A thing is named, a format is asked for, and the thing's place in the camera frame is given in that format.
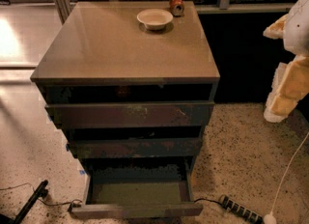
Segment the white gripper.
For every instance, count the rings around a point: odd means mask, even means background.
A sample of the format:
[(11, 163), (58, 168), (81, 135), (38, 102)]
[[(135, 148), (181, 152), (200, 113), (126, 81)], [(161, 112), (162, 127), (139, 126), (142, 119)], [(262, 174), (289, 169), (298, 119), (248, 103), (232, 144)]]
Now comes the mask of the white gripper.
[(280, 63), (276, 69), (270, 98), (264, 118), (270, 123), (280, 123), (309, 93), (309, 57), (296, 55), (289, 63)]

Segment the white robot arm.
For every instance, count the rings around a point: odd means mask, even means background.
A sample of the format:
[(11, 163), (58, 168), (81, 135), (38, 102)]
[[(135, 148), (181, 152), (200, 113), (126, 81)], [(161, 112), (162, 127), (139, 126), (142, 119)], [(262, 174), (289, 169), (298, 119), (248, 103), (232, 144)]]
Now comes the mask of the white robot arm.
[(282, 39), (284, 49), (295, 56), (289, 64), (278, 65), (267, 97), (264, 118), (280, 123), (309, 94), (309, 0), (297, 0), (263, 35)]

